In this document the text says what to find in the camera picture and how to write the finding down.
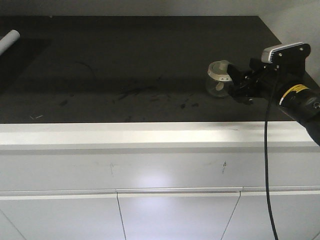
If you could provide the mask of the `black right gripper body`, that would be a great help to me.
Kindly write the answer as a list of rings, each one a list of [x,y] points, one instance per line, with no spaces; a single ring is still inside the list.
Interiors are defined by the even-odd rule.
[[[301,82],[305,75],[306,58],[310,53],[311,46],[303,43],[276,54],[272,63],[252,58],[249,62],[252,72],[246,74],[241,88],[249,90],[251,98],[268,98],[274,86],[279,89],[289,83]]]

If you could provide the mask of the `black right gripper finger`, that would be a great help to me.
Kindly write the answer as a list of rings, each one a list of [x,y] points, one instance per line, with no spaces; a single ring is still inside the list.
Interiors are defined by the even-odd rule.
[[[227,66],[227,74],[230,76],[234,86],[240,87],[245,84],[245,77],[247,76],[247,73],[238,69],[234,64],[229,64]]]
[[[253,104],[253,99],[249,96],[250,91],[248,89],[230,86],[227,92],[237,103],[244,105]]]

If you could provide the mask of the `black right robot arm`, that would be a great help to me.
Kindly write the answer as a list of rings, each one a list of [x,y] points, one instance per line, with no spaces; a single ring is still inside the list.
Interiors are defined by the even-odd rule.
[[[233,84],[229,95],[239,103],[252,104],[263,98],[269,105],[302,125],[311,139],[320,143],[320,94],[304,83],[308,43],[295,42],[267,47],[261,58],[251,58],[249,70],[227,66]]]

